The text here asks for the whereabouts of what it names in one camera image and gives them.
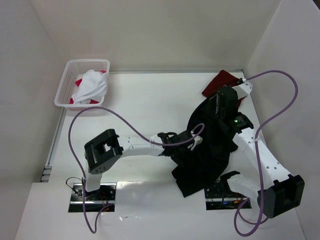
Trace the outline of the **black t shirt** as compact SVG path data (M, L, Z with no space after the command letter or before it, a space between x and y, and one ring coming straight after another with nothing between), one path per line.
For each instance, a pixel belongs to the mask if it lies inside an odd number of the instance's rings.
M183 197L188 197L207 188L224 172L229 164L230 154L238 149L219 126L216 118L217 97L205 99L191 114L187 130L204 124L200 134L202 143L193 151L178 148L170 158L177 164L171 172Z

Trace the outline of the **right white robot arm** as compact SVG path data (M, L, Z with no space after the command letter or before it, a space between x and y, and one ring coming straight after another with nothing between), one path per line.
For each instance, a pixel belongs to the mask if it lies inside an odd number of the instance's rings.
M272 219L301 203L305 181L292 175L275 158L267 146L256 136L249 118L239 112L238 93L229 86L216 93L216 117L221 129L231 138L254 166L259 181L254 181L238 171L221 176L227 189L256 201L263 214Z

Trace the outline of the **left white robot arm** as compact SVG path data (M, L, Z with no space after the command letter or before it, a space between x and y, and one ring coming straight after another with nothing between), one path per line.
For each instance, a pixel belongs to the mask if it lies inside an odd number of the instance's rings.
M101 188L103 173L117 160L132 156L173 157L178 151L192 152L202 143L202 137L193 131L158 133L147 140L139 137L119 136L114 129L108 129L87 142L84 146L86 159L85 193L95 194Z

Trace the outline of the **folded dark red t shirt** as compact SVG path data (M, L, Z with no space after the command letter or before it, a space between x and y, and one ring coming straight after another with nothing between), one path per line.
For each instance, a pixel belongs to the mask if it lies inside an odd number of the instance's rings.
M239 80L240 78L233 76L225 70L221 70L202 91L201 94L206 97L206 99L200 105L208 101L216 103L216 93L218 90L224 86L235 87L239 84Z

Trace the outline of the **white plastic basket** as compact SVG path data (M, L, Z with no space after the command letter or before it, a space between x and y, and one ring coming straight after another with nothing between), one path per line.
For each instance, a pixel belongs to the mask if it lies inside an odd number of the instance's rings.
M54 104L57 107L66 108L69 110L80 110L89 107L101 106L105 100L102 96L100 101L95 104L70 104L72 95L76 92L78 86L76 81L80 80L87 71L105 71L106 80L109 78L110 61L107 59L73 59L67 62L63 71L55 98Z

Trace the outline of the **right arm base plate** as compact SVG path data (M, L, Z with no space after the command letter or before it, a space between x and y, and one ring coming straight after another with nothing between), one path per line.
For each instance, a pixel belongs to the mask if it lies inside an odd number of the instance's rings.
M247 197L241 193L232 192L220 181L204 189L206 210L235 210Z

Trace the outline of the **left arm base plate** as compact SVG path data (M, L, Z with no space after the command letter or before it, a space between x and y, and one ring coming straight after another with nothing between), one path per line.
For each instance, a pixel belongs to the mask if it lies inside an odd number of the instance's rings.
M68 212L82 213L83 212L83 186L80 183L73 185L71 192ZM97 213L103 207L108 206L104 212L115 211L116 199L116 183L101 183L100 189L92 193L85 194L85 210L89 213Z

